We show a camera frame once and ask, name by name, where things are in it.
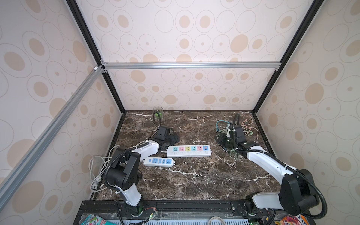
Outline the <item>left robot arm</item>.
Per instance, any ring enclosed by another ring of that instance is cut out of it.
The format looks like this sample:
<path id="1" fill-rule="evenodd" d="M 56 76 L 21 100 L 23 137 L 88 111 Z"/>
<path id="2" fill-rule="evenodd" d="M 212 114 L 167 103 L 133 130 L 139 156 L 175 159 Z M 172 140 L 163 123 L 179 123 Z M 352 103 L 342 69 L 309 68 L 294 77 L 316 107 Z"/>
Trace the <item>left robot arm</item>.
<path id="1" fill-rule="evenodd" d="M 133 215 L 140 215 L 143 211 L 143 196 L 136 186 L 140 163 L 148 167 L 173 167 L 175 162 L 172 158 L 154 155 L 166 151 L 179 141 L 179 136 L 172 128 L 160 126 L 153 135 L 133 147 L 115 147 L 103 173 L 105 187 L 119 194 Z"/>

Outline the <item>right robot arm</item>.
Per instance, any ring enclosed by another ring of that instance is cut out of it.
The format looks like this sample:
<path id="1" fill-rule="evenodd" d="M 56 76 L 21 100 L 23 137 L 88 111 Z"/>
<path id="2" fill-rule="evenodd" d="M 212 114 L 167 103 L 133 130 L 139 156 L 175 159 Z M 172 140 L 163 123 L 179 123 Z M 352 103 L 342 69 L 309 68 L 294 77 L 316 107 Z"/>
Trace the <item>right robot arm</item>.
<path id="1" fill-rule="evenodd" d="M 303 215 L 310 219 L 324 218 L 328 205 L 324 195 L 315 185 L 313 176 L 306 169 L 285 164 L 264 150 L 257 142 L 245 138 L 239 124 L 229 124 L 225 130 L 216 129 L 215 140 L 227 153 L 235 153 L 252 161 L 268 172 L 280 184 L 278 192 L 256 192 L 248 195 L 244 207 L 248 215 L 260 209 L 285 211 L 289 215 Z"/>

